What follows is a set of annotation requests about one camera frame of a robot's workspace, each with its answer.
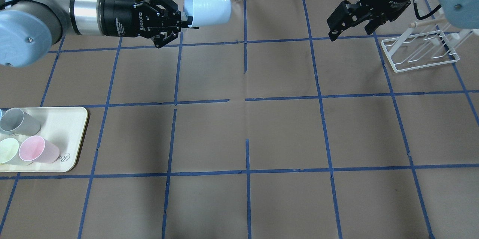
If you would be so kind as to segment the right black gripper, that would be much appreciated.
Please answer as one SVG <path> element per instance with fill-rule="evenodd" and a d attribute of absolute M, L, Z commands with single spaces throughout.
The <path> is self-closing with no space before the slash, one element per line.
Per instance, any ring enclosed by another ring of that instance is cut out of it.
<path fill-rule="evenodd" d="M 330 29 L 328 36 L 334 42 L 342 32 L 359 23 L 372 19 L 365 25 L 367 35 L 373 34 L 378 27 L 391 19 L 409 0 L 359 0 L 356 3 L 342 1 L 327 19 Z"/>

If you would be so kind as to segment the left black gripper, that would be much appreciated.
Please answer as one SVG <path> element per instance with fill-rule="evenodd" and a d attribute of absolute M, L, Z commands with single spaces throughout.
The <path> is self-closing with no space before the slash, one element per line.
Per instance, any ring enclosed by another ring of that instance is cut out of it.
<path fill-rule="evenodd" d="M 187 20 L 173 0 L 99 0 L 99 30 L 104 36 L 150 38 L 156 48 L 162 48 L 183 29 L 163 26 L 162 17 Z"/>

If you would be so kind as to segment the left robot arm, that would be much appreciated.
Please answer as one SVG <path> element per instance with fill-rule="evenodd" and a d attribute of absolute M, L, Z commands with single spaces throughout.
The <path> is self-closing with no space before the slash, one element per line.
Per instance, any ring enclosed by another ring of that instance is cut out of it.
<path fill-rule="evenodd" d="M 193 25 L 173 0 L 7 0 L 1 5 L 2 66 L 43 58 L 63 36 L 142 37 L 162 48 Z"/>

